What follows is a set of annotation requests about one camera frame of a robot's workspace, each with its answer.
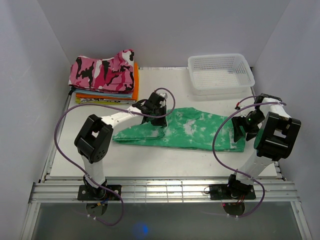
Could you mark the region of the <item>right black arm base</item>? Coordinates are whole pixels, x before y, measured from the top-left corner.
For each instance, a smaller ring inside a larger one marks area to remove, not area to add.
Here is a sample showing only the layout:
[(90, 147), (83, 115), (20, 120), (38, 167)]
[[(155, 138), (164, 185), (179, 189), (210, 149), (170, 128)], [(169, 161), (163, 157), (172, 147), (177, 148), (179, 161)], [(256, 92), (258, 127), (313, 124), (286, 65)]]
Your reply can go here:
[(204, 188), (204, 194), (210, 196), (211, 200), (255, 200), (256, 194), (252, 185), (248, 186), (248, 191), (231, 188), (228, 184), (211, 184)]

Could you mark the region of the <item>green tie-dye trousers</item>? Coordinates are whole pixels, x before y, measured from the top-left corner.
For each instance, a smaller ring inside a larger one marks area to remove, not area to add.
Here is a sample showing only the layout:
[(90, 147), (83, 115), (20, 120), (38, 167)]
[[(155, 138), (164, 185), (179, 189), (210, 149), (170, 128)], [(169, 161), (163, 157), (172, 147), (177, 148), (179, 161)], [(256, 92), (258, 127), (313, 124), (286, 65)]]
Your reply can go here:
[(133, 125), (113, 135), (112, 140), (125, 145), (211, 151), (216, 131), (225, 120), (225, 116), (193, 107), (176, 108), (166, 117), (167, 126), (150, 122)]

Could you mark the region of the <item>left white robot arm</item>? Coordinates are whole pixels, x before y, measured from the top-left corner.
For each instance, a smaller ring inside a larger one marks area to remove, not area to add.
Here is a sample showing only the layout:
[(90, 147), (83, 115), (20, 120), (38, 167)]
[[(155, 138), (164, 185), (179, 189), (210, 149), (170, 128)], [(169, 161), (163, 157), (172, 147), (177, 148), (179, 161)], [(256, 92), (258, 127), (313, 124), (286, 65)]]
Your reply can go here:
[(84, 163), (84, 184), (95, 200), (100, 200), (106, 195), (107, 180), (102, 160), (108, 152), (114, 128), (137, 117), (142, 119), (142, 124), (165, 127), (167, 97), (166, 93), (153, 92), (148, 99), (138, 101), (124, 111), (103, 117), (92, 114), (86, 119), (74, 140), (74, 145)]

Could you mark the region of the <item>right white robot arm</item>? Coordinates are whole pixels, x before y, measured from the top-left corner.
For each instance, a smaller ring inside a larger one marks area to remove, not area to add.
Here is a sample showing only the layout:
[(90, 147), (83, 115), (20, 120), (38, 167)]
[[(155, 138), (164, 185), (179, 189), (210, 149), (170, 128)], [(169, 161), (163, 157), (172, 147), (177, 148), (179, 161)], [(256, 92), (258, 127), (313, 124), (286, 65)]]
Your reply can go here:
[(228, 179), (225, 191), (232, 199), (252, 194), (253, 179), (272, 163), (289, 157), (301, 128), (301, 121), (286, 113), (281, 98), (262, 93), (254, 104), (247, 116), (231, 118), (234, 142), (254, 139), (254, 152)]

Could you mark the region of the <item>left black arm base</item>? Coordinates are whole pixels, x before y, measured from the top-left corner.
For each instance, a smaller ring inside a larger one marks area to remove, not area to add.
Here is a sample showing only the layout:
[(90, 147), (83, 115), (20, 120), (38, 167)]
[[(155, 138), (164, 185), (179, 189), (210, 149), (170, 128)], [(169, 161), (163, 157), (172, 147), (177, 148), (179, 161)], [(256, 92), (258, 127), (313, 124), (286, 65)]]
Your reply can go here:
[(119, 201), (119, 197), (102, 188), (94, 188), (92, 186), (80, 185), (77, 194), (78, 201)]

